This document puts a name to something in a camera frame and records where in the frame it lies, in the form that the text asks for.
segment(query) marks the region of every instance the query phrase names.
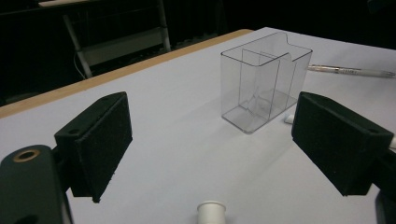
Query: white table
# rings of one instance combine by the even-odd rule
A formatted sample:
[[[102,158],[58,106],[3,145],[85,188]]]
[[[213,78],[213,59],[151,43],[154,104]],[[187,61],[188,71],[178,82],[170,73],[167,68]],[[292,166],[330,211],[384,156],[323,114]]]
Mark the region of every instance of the white table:
[[[0,159],[30,145],[55,147],[53,135],[69,120],[126,91],[134,141],[99,204],[67,192],[75,223],[195,224],[206,200],[227,206],[228,224],[375,223],[378,188],[341,196],[293,143],[284,114],[250,135],[220,117],[220,53],[274,32],[263,28],[4,117]],[[311,63],[396,71],[395,50],[287,33],[290,44],[313,50]],[[308,71],[304,91],[396,133],[396,78]]]

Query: clear plastic container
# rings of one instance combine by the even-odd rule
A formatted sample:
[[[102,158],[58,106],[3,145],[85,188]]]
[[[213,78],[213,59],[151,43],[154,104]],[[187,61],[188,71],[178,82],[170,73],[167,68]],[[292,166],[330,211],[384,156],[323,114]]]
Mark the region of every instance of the clear plastic container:
[[[221,116],[254,133],[297,102],[312,49],[275,33],[221,53]]]

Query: small white cup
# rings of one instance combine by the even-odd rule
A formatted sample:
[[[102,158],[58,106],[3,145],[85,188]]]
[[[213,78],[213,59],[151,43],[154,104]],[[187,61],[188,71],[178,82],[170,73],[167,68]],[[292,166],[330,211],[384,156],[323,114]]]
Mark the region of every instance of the small white cup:
[[[198,205],[198,224],[225,224],[225,205],[206,201]]]

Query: wooden table edge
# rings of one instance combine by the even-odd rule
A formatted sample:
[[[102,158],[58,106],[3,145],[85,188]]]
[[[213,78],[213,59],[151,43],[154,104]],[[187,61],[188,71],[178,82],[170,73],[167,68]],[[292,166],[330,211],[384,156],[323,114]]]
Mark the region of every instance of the wooden table edge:
[[[28,110],[28,109],[31,109],[31,108],[34,108],[34,107],[37,107],[40,105],[50,103],[52,101],[62,99],[66,96],[75,94],[80,91],[85,91],[92,87],[102,85],[104,83],[107,83],[108,81],[117,79],[119,77],[124,77],[124,76],[130,75],[132,73],[149,68],[156,64],[164,63],[166,61],[175,59],[177,57],[181,57],[183,55],[193,53],[197,50],[205,49],[205,48],[211,47],[213,45],[217,45],[219,43],[225,42],[225,41],[233,39],[233,38],[237,38],[238,36],[241,36],[241,35],[246,35],[251,32],[252,32],[252,30],[242,29],[242,30],[228,33],[226,35],[220,35],[220,36],[214,37],[212,39],[208,39],[206,41],[203,41],[203,42],[191,45],[191,46],[187,46],[186,48],[183,48],[183,49],[177,49],[177,50],[159,55],[157,57],[147,59],[147,60],[139,62],[139,63],[134,63],[131,65],[122,67],[120,69],[116,69],[114,71],[102,74],[97,77],[92,77],[92,78],[89,78],[86,80],[82,80],[80,82],[73,83],[68,86],[53,90],[53,91],[48,91],[48,92],[39,94],[37,96],[33,96],[30,98],[18,101],[13,104],[1,106],[0,107],[0,119],[10,116],[10,115],[20,113],[24,110]]]

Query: white pen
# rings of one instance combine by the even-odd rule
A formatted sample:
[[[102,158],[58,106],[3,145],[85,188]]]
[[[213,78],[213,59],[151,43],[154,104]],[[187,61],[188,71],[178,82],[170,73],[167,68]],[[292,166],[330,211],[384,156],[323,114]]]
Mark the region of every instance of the white pen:
[[[387,72],[387,71],[367,70],[367,69],[359,69],[359,68],[345,68],[345,67],[317,65],[317,64],[309,65],[308,70],[315,72],[327,72],[327,73],[335,73],[335,74],[346,74],[346,75],[357,75],[357,76],[368,76],[368,77],[396,77],[396,73]]]

